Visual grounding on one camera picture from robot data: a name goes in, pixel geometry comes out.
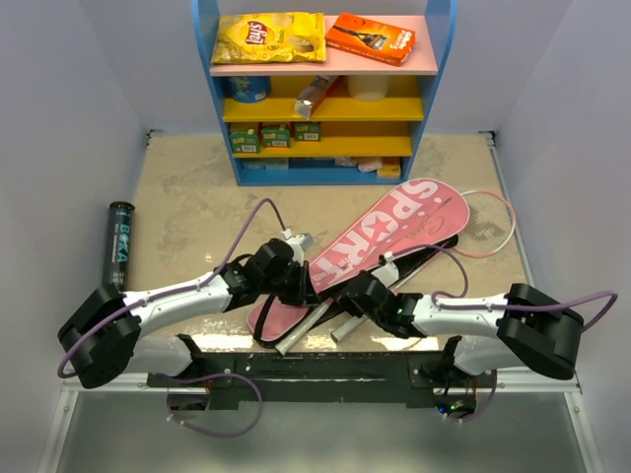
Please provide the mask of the black shuttlecock tube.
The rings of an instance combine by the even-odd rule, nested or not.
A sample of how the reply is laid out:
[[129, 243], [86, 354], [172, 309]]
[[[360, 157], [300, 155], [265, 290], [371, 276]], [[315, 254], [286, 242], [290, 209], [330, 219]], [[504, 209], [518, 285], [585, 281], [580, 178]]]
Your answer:
[[129, 272], [134, 212], [135, 206], [124, 201], [112, 202], [107, 209], [102, 283], [113, 284], [121, 292]]

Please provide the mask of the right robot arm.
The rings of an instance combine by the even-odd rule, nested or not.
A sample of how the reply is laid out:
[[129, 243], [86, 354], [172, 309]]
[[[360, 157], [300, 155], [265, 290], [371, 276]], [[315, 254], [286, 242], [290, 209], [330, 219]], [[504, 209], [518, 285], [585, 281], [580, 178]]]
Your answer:
[[442, 381], [452, 387], [483, 372], [519, 366], [554, 379], [575, 374], [583, 318], [527, 284], [481, 299], [450, 299], [395, 294], [363, 272], [337, 301], [397, 338], [454, 335], [454, 349], [439, 363]]

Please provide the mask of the pink racket bag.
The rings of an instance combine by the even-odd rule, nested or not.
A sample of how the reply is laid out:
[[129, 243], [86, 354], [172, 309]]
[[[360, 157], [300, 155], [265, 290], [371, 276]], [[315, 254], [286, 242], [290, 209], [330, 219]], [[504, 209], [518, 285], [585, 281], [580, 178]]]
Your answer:
[[310, 261], [315, 292], [326, 299], [339, 284], [379, 265], [381, 255], [415, 254], [415, 246], [456, 236], [469, 207], [453, 187], [431, 178], [400, 183]]

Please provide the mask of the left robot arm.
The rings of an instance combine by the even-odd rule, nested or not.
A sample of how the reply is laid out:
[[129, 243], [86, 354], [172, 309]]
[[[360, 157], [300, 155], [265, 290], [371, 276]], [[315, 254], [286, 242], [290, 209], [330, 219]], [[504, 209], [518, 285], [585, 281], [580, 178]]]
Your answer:
[[204, 363], [186, 337], [167, 341], [152, 333], [206, 314], [253, 304], [263, 295], [297, 306], [315, 304], [305, 251], [313, 239], [273, 238], [251, 256], [240, 256], [196, 279], [145, 292], [121, 292], [107, 284], [94, 290], [59, 329], [64, 362], [87, 389], [124, 372], [157, 372], [182, 386], [197, 384]]

